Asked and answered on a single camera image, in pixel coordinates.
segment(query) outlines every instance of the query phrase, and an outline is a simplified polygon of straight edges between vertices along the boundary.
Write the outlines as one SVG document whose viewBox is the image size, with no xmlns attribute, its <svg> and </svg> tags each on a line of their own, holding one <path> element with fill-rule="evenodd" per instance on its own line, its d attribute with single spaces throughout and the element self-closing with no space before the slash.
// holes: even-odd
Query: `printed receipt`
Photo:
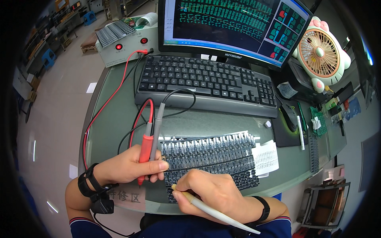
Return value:
<svg viewBox="0 0 381 238">
<path fill-rule="evenodd" d="M 263 175 L 279 169 L 277 145 L 269 141 L 251 149 L 255 164 L 255 175 Z"/>
<path fill-rule="evenodd" d="M 149 26 L 153 26 L 157 23 L 157 14 L 156 13 L 147 13 L 143 17 L 139 18 L 136 22 L 136 25 L 140 25 L 144 20 L 147 20 Z"/>
</svg>

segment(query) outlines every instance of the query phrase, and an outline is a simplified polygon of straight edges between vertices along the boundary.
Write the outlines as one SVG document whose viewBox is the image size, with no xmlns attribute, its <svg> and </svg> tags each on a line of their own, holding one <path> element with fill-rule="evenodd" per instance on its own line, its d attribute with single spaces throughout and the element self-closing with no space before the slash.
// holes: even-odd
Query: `black keyboard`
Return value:
<svg viewBox="0 0 381 238">
<path fill-rule="evenodd" d="M 269 76 L 215 61 L 148 56 L 144 65 L 135 104 L 148 97 L 162 102 L 173 90 L 187 88 L 197 95 L 194 109 L 240 113 L 276 118 L 277 103 Z M 174 94 L 166 106 L 187 108 L 193 96 Z"/>
<path fill-rule="evenodd" d="M 176 203 L 171 186 L 191 169 L 230 174 L 239 190 L 258 186 L 252 148 L 255 140 L 247 132 L 162 142 L 162 155 L 169 164 L 164 172 L 168 201 Z"/>
</svg>

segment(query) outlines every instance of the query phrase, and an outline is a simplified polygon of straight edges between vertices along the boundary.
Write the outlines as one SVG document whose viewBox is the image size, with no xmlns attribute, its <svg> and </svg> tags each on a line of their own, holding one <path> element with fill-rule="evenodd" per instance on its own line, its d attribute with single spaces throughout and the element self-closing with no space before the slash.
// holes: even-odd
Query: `sleeve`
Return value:
<svg viewBox="0 0 381 238">
<path fill-rule="evenodd" d="M 262 238 L 291 238 L 291 219 L 286 216 L 277 217 L 272 221 L 259 224 L 255 230 L 260 231 Z"/>
<path fill-rule="evenodd" d="M 111 238 L 107 231 L 88 218 L 75 217 L 70 220 L 69 224 L 73 238 Z"/>
</svg>

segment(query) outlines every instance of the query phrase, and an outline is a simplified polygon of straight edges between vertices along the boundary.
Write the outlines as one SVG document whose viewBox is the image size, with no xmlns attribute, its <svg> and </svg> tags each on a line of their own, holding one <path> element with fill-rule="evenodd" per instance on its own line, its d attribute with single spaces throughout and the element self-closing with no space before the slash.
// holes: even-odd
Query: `human hand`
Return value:
<svg viewBox="0 0 381 238">
<path fill-rule="evenodd" d="M 222 224 L 225 223 L 191 204 L 182 193 L 187 190 L 198 194 L 201 200 L 211 208 L 242 224 L 258 220 L 264 208 L 261 203 L 255 201 L 255 198 L 243 197 L 230 175 L 210 174 L 197 169 L 190 170 L 178 180 L 176 190 L 172 192 L 180 210 L 183 213 Z"/>
<path fill-rule="evenodd" d="M 134 179 L 151 174 L 150 181 L 164 179 L 163 171 L 168 169 L 168 163 L 162 160 L 161 152 L 156 151 L 155 161 L 139 164 L 140 145 L 134 145 L 123 153 L 108 159 L 94 167 L 94 177 L 103 186 L 106 184 L 129 183 Z"/>
</svg>

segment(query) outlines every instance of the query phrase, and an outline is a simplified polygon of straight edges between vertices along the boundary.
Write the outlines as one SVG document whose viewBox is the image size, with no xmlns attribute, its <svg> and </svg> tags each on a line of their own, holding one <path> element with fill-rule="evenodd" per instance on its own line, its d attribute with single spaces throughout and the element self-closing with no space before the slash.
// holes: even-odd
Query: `pink sticky note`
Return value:
<svg viewBox="0 0 381 238">
<path fill-rule="evenodd" d="M 120 184 L 119 187 L 110 190 L 109 196 L 110 199 L 114 200 L 114 204 L 119 207 L 146 210 L 146 189 L 144 187 Z"/>
</svg>

